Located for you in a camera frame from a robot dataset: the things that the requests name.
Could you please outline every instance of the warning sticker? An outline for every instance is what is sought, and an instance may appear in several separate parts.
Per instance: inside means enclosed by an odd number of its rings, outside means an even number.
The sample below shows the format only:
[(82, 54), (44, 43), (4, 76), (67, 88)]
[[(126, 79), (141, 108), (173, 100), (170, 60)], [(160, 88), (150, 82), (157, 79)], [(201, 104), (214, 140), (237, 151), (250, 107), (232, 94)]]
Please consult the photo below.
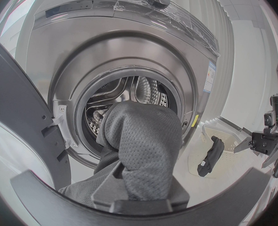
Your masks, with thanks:
[(195, 123), (197, 122), (197, 118), (198, 118), (198, 117), (199, 117), (199, 115), (196, 115), (196, 117), (194, 118), (194, 121), (193, 121), (191, 127), (194, 127)]
[(215, 65), (209, 61), (209, 67), (208, 67), (208, 74), (207, 74), (207, 78), (206, 78), (206, 82), (205, 82), (205, 86), (204, 86), (204, 91), (210, 93), (211, 89), (212, 89), (212, 85), (213, 85), (213, 81), (214, 81), (214, 76), (215, 76)]

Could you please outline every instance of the gray cloth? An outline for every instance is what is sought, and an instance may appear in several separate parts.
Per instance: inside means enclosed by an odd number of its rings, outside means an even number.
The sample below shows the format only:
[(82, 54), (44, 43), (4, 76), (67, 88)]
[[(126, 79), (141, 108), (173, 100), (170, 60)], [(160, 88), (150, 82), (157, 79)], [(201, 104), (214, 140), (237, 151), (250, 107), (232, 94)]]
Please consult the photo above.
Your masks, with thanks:
[[(105, 151), (93, 176), (98, 176), (99, 185), (110, 173), (106, 168), (113, 169), (112, 165), (117, 164), (118, 154), (125, 166), (122, 177), (130, 200), (167, 198), (182, 143), (181, 123), (172, 110), (132, 101), (117, 103), (105, 114), (96, 142), (104, 146)], [(92, 202), (88, 202), (93, 193), (92, 186), (88, 185), (91, 178), (60, 189), (60, 192), (91, 206)]]

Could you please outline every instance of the laundry basket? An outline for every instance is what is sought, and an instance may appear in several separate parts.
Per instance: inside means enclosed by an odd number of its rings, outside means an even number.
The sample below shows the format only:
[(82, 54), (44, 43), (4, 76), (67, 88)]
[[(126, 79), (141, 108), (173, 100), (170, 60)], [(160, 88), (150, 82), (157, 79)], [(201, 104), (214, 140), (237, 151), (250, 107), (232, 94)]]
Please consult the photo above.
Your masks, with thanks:
[(188, 156), (188, 169), (191, 174), (199, 176), (197, 167), (207, 156), (207, 152), (213, 145), (213, 141), (211, 140), (212, 136), (220, 138), (224, 142), (225, 149), (212, 169), (212, 172), (208, 173), (205, 178), (219, 178), (239, 162), (242, 155), (233, 153), (234, 148), (241, 142), (239, 137), (232, 132), (203, 125), (201, 135), (196, 143), (194, 143)]

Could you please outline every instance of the door hinge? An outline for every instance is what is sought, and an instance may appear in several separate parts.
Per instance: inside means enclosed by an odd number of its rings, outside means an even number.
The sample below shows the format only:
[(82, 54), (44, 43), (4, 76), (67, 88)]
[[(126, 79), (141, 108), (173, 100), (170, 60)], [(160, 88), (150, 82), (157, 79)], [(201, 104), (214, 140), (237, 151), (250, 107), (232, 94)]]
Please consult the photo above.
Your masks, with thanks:
[(74, 141), (67, 122), (67, 106), (66, 105), (59, 105), (57, 107), (57, 116), (52, 119), (53, 123), (50, 126), (58, 125), (60, 128), (60, 131), (62, 133), (66, 149), (68, 149), (70, 146), (77, 147), (77, 143)]

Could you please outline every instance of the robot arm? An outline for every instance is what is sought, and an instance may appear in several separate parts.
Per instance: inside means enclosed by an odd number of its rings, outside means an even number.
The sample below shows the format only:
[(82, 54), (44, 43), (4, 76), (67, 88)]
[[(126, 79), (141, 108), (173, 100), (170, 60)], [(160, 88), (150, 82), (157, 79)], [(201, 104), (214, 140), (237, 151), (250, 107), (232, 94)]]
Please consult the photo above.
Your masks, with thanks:
[(252, 137), (247, 137), (234, 149), (234, 153), (250, 148), (268, 155), (262, 168), (276, 161), (273, 176), (278, 178), (278, 94), (271, 96), (270, 104), (272, 110), (264, 114), (264, 130), (262, 132), (254, 131)]

